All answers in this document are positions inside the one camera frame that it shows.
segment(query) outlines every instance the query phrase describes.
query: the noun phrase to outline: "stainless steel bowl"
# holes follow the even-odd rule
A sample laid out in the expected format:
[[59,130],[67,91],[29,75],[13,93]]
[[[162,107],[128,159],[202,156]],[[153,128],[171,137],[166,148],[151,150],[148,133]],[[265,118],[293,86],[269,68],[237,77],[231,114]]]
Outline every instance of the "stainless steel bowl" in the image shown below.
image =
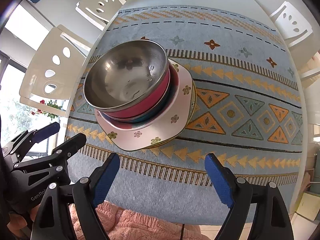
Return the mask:
[[164,49],[153,41],[122,43],[104,54],[84,81],[90,105],[107,112],[128,109],[149,96],[168,71]]

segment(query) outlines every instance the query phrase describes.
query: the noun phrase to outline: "pink fluffy clothing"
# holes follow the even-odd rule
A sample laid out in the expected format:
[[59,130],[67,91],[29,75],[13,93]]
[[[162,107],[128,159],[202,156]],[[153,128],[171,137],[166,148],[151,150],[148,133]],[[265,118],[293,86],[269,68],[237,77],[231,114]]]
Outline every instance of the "pink fluffy clothing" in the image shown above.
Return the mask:
[[[107,201],[98,205],[96,212],[111,240],[180,239],[181,224],[173,224],[132,210],[124,210]],[[74,204],[70,206],[70,214],[78,240],[85,240]],[[201,234],[199,226],[193,225],[185,225],[183,239],[210,240]]]

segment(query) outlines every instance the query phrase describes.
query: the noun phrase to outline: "stack of dishes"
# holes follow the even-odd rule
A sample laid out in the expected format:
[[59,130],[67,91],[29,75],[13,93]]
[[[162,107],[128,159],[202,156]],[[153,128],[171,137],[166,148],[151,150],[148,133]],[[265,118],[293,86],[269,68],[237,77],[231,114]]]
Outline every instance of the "stack of dishes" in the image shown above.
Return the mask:
[[177,136],[196,100],[188,70],[149,40],[129,41],[103,55],[85,79],[84,96],[100,126],[125,151]]

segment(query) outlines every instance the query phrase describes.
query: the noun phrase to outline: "dining table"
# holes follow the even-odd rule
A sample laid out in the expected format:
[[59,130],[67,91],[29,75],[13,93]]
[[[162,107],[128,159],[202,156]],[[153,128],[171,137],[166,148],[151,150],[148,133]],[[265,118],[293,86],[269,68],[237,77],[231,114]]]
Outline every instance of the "dining table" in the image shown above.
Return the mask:
[[[84,98],[99,58],[127,41],[159,43],[196,87],[194,114],[164,145],[124,151],[101,128]],[[175,223],[222,225],[221,203],[204,168],[214,153],[249,183],[277,184],[290,212],[307,155],[306,106],[291,54],[255,0],[128,0],[101,32],[85,62],[66,139],[87,137],[68,161],[70,178],[89,176],[112,153],[120,169],[106,200]],[[247,222],[252,222],[252,204]]]

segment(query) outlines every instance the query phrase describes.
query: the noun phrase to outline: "green triangle pattern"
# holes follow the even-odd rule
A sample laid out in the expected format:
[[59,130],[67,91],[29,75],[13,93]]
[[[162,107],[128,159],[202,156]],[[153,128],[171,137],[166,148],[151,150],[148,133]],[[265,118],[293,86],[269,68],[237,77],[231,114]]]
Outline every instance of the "green triangle pattern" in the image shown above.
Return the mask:
[[258,128],[255,126],[251,119],[246,121],[231,135],[248,139],[263,140],[261,133],[259,132]]
[[257,112],[265,104],[262,101],[252,99],[252,98],[247,98],[247,97],[242,97],[237,95],[235,95],[235,97],[236,99],[238,99],[240,104],[244,107],[244,109],[248,112],[250,116],[253,116],[255,112]]
[[303,139],[303,135],[300,132],[300,130],[297,132],[296,136],[293,138],[291,144],[294,145],[302,145],[302,139]]
[[298,114],[294,111],[291,111],[292,115],[293,115],[293,118],[296,120],[299,128],[301,127],[302,125],[302,114]]
[[94,114],[94,108],[88,103],[85,103],[77,110],[77,112],[82,114]]

